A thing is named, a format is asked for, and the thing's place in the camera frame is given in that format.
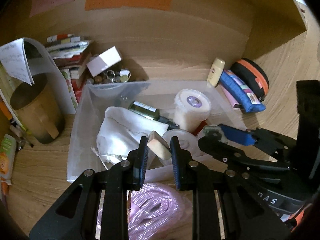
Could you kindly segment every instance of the green bottle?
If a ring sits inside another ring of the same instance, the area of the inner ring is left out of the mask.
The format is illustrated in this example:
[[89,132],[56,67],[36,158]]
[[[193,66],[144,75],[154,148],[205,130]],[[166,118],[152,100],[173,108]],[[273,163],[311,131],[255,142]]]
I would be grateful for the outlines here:
[[132,112],[135,112],[136,114],[142,115],[145,118],[148,118],[150,120],[158,121],[160,117],[160,111],[159,109],[156,109],[152,106],[145,105],[143,103],[140,103],[138,101],[133,101],[129,108]]

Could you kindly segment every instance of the blue pouch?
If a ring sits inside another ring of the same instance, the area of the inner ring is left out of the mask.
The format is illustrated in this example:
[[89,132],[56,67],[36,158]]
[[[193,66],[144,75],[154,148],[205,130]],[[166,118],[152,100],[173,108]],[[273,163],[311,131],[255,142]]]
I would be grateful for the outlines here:
[[224,70],[220,77],[222,86],[242,105],[246,113],[261,112],[266,107],[252,90],[231,70]]

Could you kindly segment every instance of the metal screw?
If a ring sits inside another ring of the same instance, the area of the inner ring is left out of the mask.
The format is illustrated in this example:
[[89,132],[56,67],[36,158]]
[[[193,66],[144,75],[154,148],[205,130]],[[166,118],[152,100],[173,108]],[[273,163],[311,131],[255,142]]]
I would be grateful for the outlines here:
[[87,169],[83,172],[84,176],[90,177],[93,174],[93,170]]
[[249,179],[249,173],[247,173],[247,172],[244,172],[244,173],[242,173],[242,178],[244,178],[244,179]]
[[121,166],[122,167],[128,167],[129,165],[130,165],[130,162],[127,161],[127,160],[124,160],[124,161],[121,162]]
[[198,165],[199,165],[199,163],[196,162],[196,161],[189,161],[189,166],[190,166],[190,167],[196,167],[196,166],[198,166]]
[[226,174],[229,176],[229,177],[234,177],[235,176],[235,171],[233,171],[233,170],[227,170],[226,171]]

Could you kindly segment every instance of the lidded plastic cup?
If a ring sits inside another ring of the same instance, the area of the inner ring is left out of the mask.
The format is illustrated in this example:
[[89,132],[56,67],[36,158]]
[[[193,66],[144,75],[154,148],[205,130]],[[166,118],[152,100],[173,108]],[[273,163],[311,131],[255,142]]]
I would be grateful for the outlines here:
[[211,111],[211,102],[203,93],[193,89],[183,89],[174,98],[176,109],[173,121],[180,129],[193,132]]

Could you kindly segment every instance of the plastic bin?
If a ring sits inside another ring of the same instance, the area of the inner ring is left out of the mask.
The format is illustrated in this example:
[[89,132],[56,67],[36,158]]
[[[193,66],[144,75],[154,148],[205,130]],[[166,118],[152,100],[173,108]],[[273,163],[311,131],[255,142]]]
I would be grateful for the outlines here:
[[190,88],[204,93],[212,103],[210,124],[246,126],[229,103],[206,81],[146,81],[102,85],[86,85],[74,120],[68,154],[67,181],[73,182],[84,170],[105,170],[92,151],[96,137],[109,106],[127,108],[133,100],[160,109],[160,114],[172,118],[174,97],[182,89]]

